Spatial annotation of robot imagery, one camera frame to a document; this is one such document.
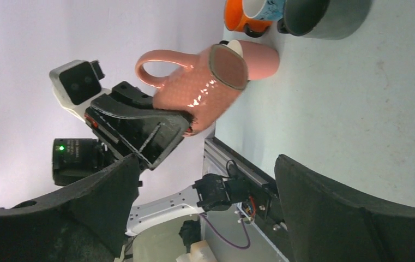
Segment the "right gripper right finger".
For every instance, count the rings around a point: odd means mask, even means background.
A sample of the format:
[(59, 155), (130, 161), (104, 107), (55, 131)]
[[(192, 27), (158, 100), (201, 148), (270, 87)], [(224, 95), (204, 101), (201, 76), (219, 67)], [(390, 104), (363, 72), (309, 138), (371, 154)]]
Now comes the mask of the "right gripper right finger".
[(296, 261), (415, 261), (415, 207), (363, 193), (284, 154), (274, 172)]

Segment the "orange mug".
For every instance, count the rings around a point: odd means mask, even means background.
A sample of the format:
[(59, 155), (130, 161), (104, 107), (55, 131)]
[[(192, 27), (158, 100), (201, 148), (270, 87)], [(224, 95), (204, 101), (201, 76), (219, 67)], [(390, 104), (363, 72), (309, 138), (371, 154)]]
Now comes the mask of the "orange mug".
[(224, 25), (231, 32), (241, 32), (248, 37), (259, 38), (269, 30), (272, 23), (246, 17), (241, 0), (227, 0), (225, 3)]

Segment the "light blue mug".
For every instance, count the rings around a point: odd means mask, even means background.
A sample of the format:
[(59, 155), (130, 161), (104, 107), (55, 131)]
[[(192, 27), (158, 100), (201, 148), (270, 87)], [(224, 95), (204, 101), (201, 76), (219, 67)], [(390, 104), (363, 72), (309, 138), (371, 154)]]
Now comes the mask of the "light blue mug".
[(283, 17), (285, 2), (285, 0), (242, 0), (242, 6), (248, 18), (278, 21)]

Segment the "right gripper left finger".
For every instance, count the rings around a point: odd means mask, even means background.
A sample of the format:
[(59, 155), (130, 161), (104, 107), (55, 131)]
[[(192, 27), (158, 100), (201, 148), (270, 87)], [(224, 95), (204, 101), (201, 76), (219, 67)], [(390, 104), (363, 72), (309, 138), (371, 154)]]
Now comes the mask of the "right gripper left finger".
[(54, 192), (0, 208), (0, 261), (114, 261), (139, 194), (134, 154)]

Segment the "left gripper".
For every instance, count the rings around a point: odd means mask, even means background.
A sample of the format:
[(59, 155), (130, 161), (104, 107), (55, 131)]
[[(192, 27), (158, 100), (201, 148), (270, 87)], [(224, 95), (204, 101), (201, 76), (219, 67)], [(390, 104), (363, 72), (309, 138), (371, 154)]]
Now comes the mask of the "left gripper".
[(123, 81), (91, 101), (85, 122), (116, 159), (134, 154), (142, 169), (153, 170), (183, 140), (192, 116), (153, 108), (153, 97)]

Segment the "small pink cup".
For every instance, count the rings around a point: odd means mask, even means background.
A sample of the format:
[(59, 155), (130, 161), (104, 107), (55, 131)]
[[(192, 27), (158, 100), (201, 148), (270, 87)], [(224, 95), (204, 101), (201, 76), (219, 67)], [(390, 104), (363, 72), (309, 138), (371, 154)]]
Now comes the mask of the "small pink cup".
[[(144, 66), (167, 62), (178, 67), (170, 75), (153, 76)], [(241, 95), (249, 82), (243, 57), (223, 44), (213, 44), (198, 54), (153, 50), (135, 65), (138, 78), (157, 89), (153, 108), (184, 111), (191, 115), (184, 137), (210, 127)]]

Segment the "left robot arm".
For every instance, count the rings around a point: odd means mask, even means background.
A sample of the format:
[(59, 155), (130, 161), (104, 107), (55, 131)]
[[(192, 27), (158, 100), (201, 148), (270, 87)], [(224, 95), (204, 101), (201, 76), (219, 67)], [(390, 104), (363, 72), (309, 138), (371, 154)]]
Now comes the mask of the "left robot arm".
[(152, 97), (128, 82), (102, 90), (73, 111), (95, 138), (56, 138), (52, 147), (52, 177), (67, 189), (85, 185), (73, 204), (78, 219), (98, 231), (135, 236), (186, 215), (225, 211), (249, 199), (249, 186), (239, 176), (206, 174), (186, 189), (133, 206), (142, 185), (140, 175), (154, 170), (179, 145), (189, 127), (189, 115), (157, 110)]

